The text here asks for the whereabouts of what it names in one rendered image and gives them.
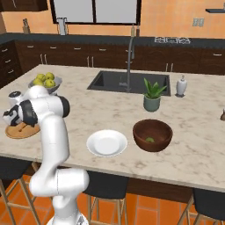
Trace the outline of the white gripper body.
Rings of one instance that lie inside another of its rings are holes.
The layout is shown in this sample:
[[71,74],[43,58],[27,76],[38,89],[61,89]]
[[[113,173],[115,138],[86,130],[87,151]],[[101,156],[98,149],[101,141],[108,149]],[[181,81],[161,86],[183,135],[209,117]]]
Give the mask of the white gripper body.
[[21,122],[21,119],[18,116],[18,107],[13,106],[10,110],[7,110],[3,114],[3,119],[7,125],[15,127]]

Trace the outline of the grey fruit bowl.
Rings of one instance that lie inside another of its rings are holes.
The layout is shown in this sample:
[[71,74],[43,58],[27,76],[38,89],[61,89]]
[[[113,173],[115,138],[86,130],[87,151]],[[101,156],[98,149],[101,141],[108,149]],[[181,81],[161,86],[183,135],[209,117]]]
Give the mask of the grey fruit bowl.
[[[31,88],[34,86],[33,84],[34,79],[28,84],[28,88]],[[52,94],[53,92],[55,92],[61,85],[62,83],[62,79],[58,76],[54,77],[54,82],[55,82],[55,86],[53,87],[46,87],[47,91],[49,94]]]

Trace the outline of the brown wooden bowl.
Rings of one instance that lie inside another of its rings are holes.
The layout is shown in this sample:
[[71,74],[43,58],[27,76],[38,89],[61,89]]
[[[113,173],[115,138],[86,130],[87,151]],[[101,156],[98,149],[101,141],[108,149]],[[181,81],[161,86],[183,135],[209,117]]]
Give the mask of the brown wooden bowl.
[[[172,136],[171,127],[160,120],[140,120],[133,127],[136,145],[148,152],[164,150],[170,144]],[[155,142],[146,142],[148,137],[152,137]]]

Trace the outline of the round wooden plate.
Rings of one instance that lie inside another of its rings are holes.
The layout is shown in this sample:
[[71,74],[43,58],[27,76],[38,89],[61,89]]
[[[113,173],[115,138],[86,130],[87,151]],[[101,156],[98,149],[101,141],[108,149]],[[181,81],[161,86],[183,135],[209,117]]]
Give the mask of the round wooden plate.
[[26,125],[26,123],[21,122],[16,126],[8,126],[5,129],[5,133],[8,137],[12,139],[25,139],[37,134],[40,131],[40,127],[35,125],[34,127]]

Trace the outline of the black stool wooden legs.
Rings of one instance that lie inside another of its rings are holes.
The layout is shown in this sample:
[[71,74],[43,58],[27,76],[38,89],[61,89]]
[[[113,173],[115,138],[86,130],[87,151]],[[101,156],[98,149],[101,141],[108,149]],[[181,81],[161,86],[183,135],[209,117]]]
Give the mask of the black stool wooden legs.
[[189,199],[185,210],[181,214],[177,225],[183,225],[183,220],[190,224],[191,206],[195,207],[197,216],[193,225],[199,225],[200,220],[205,217],[213,221],[213,225],[224,225],[225,222],[225,192],[208,191],[193,188],[192,196]]
[[128,225],[126,199],[128,178],[96,171],[89,171],[88,175],[90,183],[84,193],[87,195],[89,224],[110,225],[99,220],[98,202],[99,200],[107,200],[116,203],[118,225],[121,225],[122,216],[125,216],[125,225]]
[[[36,224],[40,225],[40,219],[33,205],[35,197],[32,198],[30,197],[30,194],[27,189],[28,183],[25,182],[25,180],[23,179],[23,175],[25,174],[29,166],[32,166],[34,171],[38,170],[38,166],[35,162],[0,156],[0,194],[3,198],[5,207],[9,213],[13,225],[16,225],[13,213],[11,211],[13,207],[30,210],[33,214]],[[6,192],[4,189],[3,184],[4,180],[15,181],[15,184],[11,187],[11,189],[8,192]],[[28,206],[15,204],[8,200],[9,195],[14,190],[17,184],[20,184],[22,191],[24,192]]]

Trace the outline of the wooden knife block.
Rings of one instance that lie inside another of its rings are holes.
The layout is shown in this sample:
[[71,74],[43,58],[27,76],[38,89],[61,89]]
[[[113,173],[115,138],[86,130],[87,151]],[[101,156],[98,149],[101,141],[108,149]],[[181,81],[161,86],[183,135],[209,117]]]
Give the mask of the wooden knife block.
[[28,25],[27,18],[23,19],[23,31],[25,34],[30,34],[30,26]]

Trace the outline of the white plate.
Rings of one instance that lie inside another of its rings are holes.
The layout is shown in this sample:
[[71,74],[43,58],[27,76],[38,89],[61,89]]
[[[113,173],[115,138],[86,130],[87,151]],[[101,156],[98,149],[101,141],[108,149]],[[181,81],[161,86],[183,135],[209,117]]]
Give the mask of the white plate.
[[90,135],[86,146],[96,156],[117,156],[126,149],[127,137],[116,130],[99,130]]

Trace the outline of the white jug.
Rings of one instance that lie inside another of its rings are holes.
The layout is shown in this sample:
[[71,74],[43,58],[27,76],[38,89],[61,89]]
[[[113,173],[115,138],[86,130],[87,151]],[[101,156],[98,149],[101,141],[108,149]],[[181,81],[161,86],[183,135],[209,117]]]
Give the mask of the white jug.
[[68,27],[67,27],[67,19],[66,18],[57,18],[58,23],[58,31],[60,35],[67,35],[68,34]]

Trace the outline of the dark sink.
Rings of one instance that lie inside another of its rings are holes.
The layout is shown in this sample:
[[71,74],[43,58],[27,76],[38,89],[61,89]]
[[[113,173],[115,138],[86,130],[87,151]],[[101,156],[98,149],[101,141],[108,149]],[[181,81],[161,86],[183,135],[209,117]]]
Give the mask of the dark sink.
[[[131,73],[130,93],[146,93],[147,88],[144,83],[144,79],[150,81],[151,84],[158,82],[160,88],[165,86],[166,89],[161,93],[161,95],[170,96],[170,76],[163,74]],[[126,92],[127,72],[100,70],[88,86],[88,90]]]

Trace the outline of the dark brown cupboard run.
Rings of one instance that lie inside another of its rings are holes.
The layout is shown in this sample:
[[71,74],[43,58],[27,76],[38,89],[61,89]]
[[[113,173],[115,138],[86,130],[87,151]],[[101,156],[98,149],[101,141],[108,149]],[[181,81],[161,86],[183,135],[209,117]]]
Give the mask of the dark brown cupboard run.
[[[128,45],[12,40],[0,45],[0,88],[40,64],[127,68]],[[134,45],[131,69],[225,76],[225,49]]]

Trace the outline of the grey tap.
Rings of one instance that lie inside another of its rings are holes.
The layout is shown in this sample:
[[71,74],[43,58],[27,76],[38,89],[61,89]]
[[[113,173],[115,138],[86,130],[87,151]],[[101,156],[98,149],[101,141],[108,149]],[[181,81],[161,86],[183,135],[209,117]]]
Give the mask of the grey tap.
[[131,60],[134,59],[134,37],[131,37],[128,47],[128,56],[127,56],[127,92],[130,92],[130,64]]

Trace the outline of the black framed window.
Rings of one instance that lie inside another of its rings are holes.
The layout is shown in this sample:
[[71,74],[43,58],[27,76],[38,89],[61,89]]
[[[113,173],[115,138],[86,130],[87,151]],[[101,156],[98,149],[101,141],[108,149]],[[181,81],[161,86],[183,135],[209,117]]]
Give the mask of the black framed window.
[[49,0],[52,18],[69,24],[137,25],[142,0]]

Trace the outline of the potted green plant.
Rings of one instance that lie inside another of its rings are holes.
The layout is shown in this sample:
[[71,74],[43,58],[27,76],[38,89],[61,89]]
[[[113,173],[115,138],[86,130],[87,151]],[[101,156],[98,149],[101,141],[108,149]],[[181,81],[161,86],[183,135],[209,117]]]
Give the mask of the potted green plant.
[[155,112],[159,109],[161,94],[167,88],[167,86],[159,87],[158,82],[152,84],[147,79],[144,79],[147,92],[144,94],[143,107],[148,112]]

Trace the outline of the dark brown wall cupboard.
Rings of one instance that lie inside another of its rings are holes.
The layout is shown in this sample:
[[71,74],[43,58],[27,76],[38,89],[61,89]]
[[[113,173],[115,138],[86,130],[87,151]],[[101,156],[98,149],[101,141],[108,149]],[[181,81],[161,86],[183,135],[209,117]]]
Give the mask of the dark brown wall cupboard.
[[0,0],[0,11],[46,11],[47,0]]

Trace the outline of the grey wall socket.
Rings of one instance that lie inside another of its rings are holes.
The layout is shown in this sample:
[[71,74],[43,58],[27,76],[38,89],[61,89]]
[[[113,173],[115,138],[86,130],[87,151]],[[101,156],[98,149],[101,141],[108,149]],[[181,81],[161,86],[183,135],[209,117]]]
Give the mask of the grey wall socket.
[[204,25],[204,22],[205,22],[204,18],[194,18],[192,21],[192,25],[202,27]]

